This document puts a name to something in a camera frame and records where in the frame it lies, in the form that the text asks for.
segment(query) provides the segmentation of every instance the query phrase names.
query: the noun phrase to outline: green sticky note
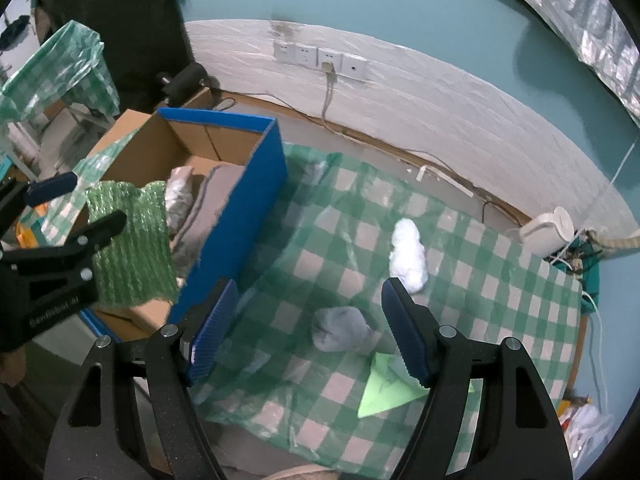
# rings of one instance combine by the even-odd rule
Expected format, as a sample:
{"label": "green sticky note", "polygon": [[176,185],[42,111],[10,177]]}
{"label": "green sticky note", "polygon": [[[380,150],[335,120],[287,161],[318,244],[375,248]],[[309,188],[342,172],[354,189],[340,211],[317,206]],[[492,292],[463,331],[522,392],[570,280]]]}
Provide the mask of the green sticky note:
{"label": "green sticky note", "polygon": [[389,367],[395,358],[394,355],[379,352],[373,356],[369,380],[358,407],[358,418],[392,410],[429,393],[417,380],[409,384]]}

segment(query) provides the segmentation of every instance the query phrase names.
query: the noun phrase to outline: metallic insulation sheet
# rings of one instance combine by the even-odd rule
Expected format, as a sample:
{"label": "metallic insulation sheet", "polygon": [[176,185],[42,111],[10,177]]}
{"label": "metallic insulation sheet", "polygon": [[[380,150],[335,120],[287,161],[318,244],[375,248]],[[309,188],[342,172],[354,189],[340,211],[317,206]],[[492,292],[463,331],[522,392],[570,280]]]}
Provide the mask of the metallic insulation sheet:
{"label": "metallic insulation sheet", "polygon": [[525,0],[640,125],[638,48],[609,0]]}

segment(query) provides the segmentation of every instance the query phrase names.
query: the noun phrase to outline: gray sock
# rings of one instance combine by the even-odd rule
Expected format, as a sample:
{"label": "gray sock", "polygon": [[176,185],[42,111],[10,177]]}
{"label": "gray sock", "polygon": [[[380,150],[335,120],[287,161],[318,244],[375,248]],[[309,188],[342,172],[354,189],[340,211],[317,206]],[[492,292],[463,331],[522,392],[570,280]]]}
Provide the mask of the gray sock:
{"label": "gray sock", "polygon": [[315,313],[311,337],[322,352],[345,352],[362,345],[371,334],[362,313],[354,306],[321,308]]}

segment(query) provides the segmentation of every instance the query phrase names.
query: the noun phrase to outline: electrical outlet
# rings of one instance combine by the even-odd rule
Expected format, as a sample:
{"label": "electrical outlet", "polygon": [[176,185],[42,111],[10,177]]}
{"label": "electrical outlet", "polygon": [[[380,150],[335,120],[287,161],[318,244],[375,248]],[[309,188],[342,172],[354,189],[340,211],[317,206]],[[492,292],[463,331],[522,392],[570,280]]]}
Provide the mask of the electrical outlet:
{"label": "electrical outlet", "polygon": [[273,57],[281,63],[296,63],[296,44],[287,41],[273,42]]}
{"label": "electrical outlet", "polygon": [[308,68],[316,68],[318,66],[318,47],[297,44],[296,63]]}
{"label": "electrical outlet", "polygon": [[318,49],[318,68],[322,68],[322,63],[333,63],[334,71],[336,73],[340,72],[342,69],[342,53],[336,52],[335,50],[331,50],[328,48],[319,48]]}
{"label": "electrical outlet", "polygon": [[353,54],[343,54],[340,75],[357,79],[358,81],[366,81],[368,64],[368,59],[364,59],[360,56],[354,56]]}

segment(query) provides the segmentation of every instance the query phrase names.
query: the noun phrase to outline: blue box side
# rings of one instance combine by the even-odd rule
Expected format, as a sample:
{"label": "blue box side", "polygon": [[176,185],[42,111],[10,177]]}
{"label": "blue box side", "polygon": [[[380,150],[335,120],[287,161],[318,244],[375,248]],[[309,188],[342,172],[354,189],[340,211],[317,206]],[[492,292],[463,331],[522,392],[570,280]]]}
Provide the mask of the blue box side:
{"label": "blue box side", "polygon": [[218,223],[204,244],[199,263],[172,307],[167,322],[178,323],[187,310],[203,302],[219,278],[236,280],[254,247],[265,216],[287,179],[278,121],[268,131],[244,168]]}
{"label": "blue box side", "polygon": [[227,128],[258,132],[259,134],[266,131],[274,121],[272,117],[234,114],[216,110],[189,110],[188,108],[158,108],[158,113],[167,121],[215,124],[216,126],[226,126]]}

